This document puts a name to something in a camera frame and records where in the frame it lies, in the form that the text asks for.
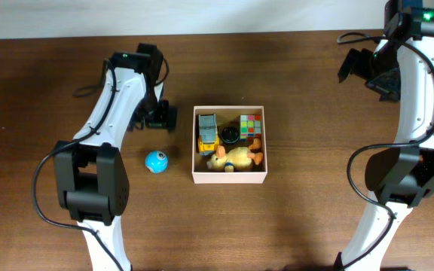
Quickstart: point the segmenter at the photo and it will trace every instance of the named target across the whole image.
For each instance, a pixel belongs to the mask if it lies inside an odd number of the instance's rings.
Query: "toy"
[[[236,144],[239,141],[239,130],[232,126],[225,127],[220,136],[222,137],[223,142],[227,144]]]
[[[262,137],[261,115],[240,115],[240,140],[252,142]]]
[[[213,154],[219,146],[219,136],[215,114],[199,115],[199,153]]]
[[[264,154],[259,152],[257,154],[252,151],[261,148],[261,139],[254,139],[254,142],[249,147],[238,147],[225,153],[225,148],[219,146],[216,153],[212,155],[207,162],[209,169],[215,171],[233,172],[237,171],[250,171],[252,169],[252,161],[259,165],[264,159]]]
[[[145,166],[152,173],[161,173],[168,165],[169,158],[161,151],[152,151],[145,159]]]

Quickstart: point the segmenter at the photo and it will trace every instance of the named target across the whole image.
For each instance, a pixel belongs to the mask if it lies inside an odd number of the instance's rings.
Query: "pink box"
[[[238,123],[242,114],[261,115],[261,140],[264,161],[252,172],[214,172],[206,167],[210,156],[201,156],[197,152],[197,116],[199,114],[216,114],[217,125]],[[267,175],[267,151],[263,106],[195,106],[194,133],[192,136],[192,176],[195,184],[262,184]]]

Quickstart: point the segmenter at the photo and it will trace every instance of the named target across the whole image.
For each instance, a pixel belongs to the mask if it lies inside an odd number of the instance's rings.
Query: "wood grain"
[[[365,206],[347,184],[347,159],[363,145],[391,142],[399,119],[399,105],[377,102],[360,79],[338,84],[351,48],[336,45],[340,34],[0,40],[0,270],[91,268],[80,232],[49,226],[35,213],[31,176],[57,140],[81,128],[98,99],[74,99],[72,91],[97,82],[102,59],[133,51],[139,42],[157,44],[169,60],[165,96],[179,116],[173,134],[146,130],[124,139],[131,186],[124,244],[133,268],[331,265]],[[195,105],[264,106],[264,184],[193,184]],[[155,149],[170,156],[160,175],[143,166]],[[356,161],[356,176],[363,175],[370,154]],[[48,216],[71,223],[57,202],[51,163],[41,174],[38,198]],[[403,223],[383,266],[434,270],[434,196]]]

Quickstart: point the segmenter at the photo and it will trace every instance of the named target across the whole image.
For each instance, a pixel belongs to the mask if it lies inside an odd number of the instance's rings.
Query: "wire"
[[[86,87],[80,87],[78,89],[76,89],[75,91],[73,91],[72,96],[75,98],[84,98],[84,97],[88,97],[91,96],[93,94],[96,93],[96,91],[98,91],[98,89],[100,87],[103,87],[103,85],[105,84],[105,72],[106,72],[106,60],[103,60],[103,68],[102,68],[102,73],[99,76],[99,82],[96,85],[91,85],[91,86],[86,86]]]
[[[168,77],[169,72],[170,72],[170,67],[169,67],[169,63],[167,62],[167,60],[164,58],[164,62],[165,62],[165,75],[162,78],[162,80],[157,81],[157,83],[155,83],[155,86],[159,86],[161,85]],[[95,94],[98,89],[100,87],[103,87],[103,85],[105,84],[105,70],[106,70],[106,61],[103,62],[103,69],[102,69],[102,73],[100,75],[100,79],[99,79],[99,83],[95,84],[95,85],[90,85],[90,86],[86,86],[86,87],[80,87],[78,89],[76,89],[75,91],[73,91],[72,96],[75,98],[84,98],[84,97],[88,97],[88,96],[92,96],[93,94]]]
[[[155,83],[155,86],[161,85],[167,79],[167,76],[169,76],[169,72],[170,72],[169,63],[167,62],[167,60],[165,58],[164,58],[164,62],[165,62],[165,75],[162,78],[162,80]]]
[[[342,38],[347,37],[349,35],[359,35],[362,36],[363,38],[356,38],[353,40],[348,40],[348,41],[343,41]],[[350,32],[350,33],[346,33],[344,35],[339,36],[338,38],[338,44],[353,44],[353,43],[357,43],[357,42],[362,42],[362,41],[374,41],[375,43],[379,43],[379,41],[381,40],[388,40],[388,42],[392,42],[392,43],[396,43],[400,46],[404,46],[407,47],[409,50],[413,51],[414,53],[416,53],[427,65],[428,68],[431,72],[433,81],[434,81],[434,65],[431,62],[431,60],[429,60],[429,58],[422,53],[420,50],[418,50],[416,47],[414,47],[413,45],[410,45],[406,42],[400,41],[400,40],[396,40],[396,39],[392,39],[392,38],[388,38],[386,36],[376,36],[376,37],[371,37],[368,36],[366,34],[363,33],[359,33],[359,32]],[[354,192],[356,192],[358,194],[358,196],[360,196],[362,199],[364,199],[366,202],[369,202],[375,206],[379,206],[383,209],[385,209],[388,212],[388,215],[390,216],[389,222],[386,226],[386,228],[384,229],[383,233],[376,239],[376,241],[374,242],[374,244],[362,255],[360,255],[359,257],[357,257],[356,259],[350,261],[348,264],[344,265],[343,267],[341,267],[341,270],[345,270],[346,268],[349,268],[350,266],[354,265],[355,263],[357,263],[358,261],[360,261],[361,259],[363,259],[364,257],[366,257],[368,254],[370,254],[376,247],[379,246],[379,244],[381,243],[381,241],[383,241],[383,239],[386,237],[386,235],[388,234],[388,232],[391,230],[391,227],[393,226],[393,222],[396,219],[395,214],[393,213],[393,210],[391,210],[390,207],[381,204],[375,200],[372,200],[370,198],[368,198],[367,196],[365,196],[359,189],[358,187],[356,187],[356,185],[354,184],[353,179],[351,178],[351,166],[353,165],[353,161],[354,159],[361,154],[363,151],[368,151],[368,150],[372,150],[372,149],[377,149],[377,148],[403,148],[403,147],[413,147],[413,146],[417,146],[420,145],[421,143],[425,142],[426,140],[430,139],[434,134],[434,121],[432,124],[432,127],[430,130],[427,131],[426,135],[422,138],[422,139],[418,139],[417,141],[412,141],[409,143],[392,143],[392,144],[375,144],[375,145],[369,145],[369,146],[365,146],[363,148],[358,149],[357,151],[355,151],[350,159],[347,162],[347,180],[350,183],[350,186],[353,188]]]
[[[82,142],[82,141],[90,138],[94,134],[96,134],[97,131],[98,131],[98,129],[105,122],[105,119],[106,119],[106,117],[108,116],[108,114],[110,112],[110,108],[112,107],[113,100],[115,99],[115,94],[116,94],[116,90],[117,90],[117,88],[116,88],[117,77],[115,75],[115,69],[113,68],[112,63],[109,60],[107,60],[107,59],[105,60],[105,64],[106,64],[106,67],[108,67],[108,69],[112,72],[113,85],[112,85],[112,95],[110,96],[110,100],[108,101],[108,105],[106,106],[106,109],[105,109],[105,111],[103,113],[102,118],[99,120],[98,124],[94,128],[92,128],[90,130],[90,132],[88,134],[84,135],[83,137],[81,137],[79,139],[72,140],[70,143],[68,143],[67,145],[62,146],[61,148],[59,148],[57,150],[51,151],[45,158],[43,158],[43,160],[41,160],[41,162],[36,167],[35,173],[33,175],[31,192],[32,192],[33,205],[34,205],[34,207],[36,209],[36,212],[38,213],[38,215],[40,216],[40,218],[43,219],[44,222],[46,222],[46,223],[48,223],[50,225],[53,225],[53,226],[57,226],[57,227],[62,227],[62,228],[72,229],[72,230],[83,230],[83,231],[86,231],[88,233],[91,233],[91,235],[93,235],[93,237],[95,237],[96,241],[102,247],[103,251],[105,251],[105,253],[113,260],[113,262],[115,263],[115,265],[117,266],[117,268],[120,271],[123,271],[123,268],[121,267],[120,263],[118,263],[118,260],[108,250],[108,248],[105,246],[105,244],[103,243],[103,241],[98,236],[98,231],[95,231],[95,230],[87,228],[87,227],[81,227],[81,226],[76,226],[76,225],[71,225],[71,224],[64,224],[64,223],[52,221],[50,218],[48,218],[48,217],[46,217],[46,215],[44,215],[43,211],[39,207],[38,200],[36,198],[36,183],[38,181],[39,173],[40,173],[41,169],[43,168],[43,166],[45,165],[45,163],[51,157],[57,155],[58,153],[60,153],[62,151],[66,151],[66,150],[68,150],[70,148],[73,148],[76,145],[78,145],[78,143],[80,143],[80,142]]]

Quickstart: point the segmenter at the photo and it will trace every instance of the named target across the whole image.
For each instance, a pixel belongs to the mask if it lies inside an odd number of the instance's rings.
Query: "rubik's cube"
[[[262,137],[261,115],[240,115],[240,140],[252,142]]]

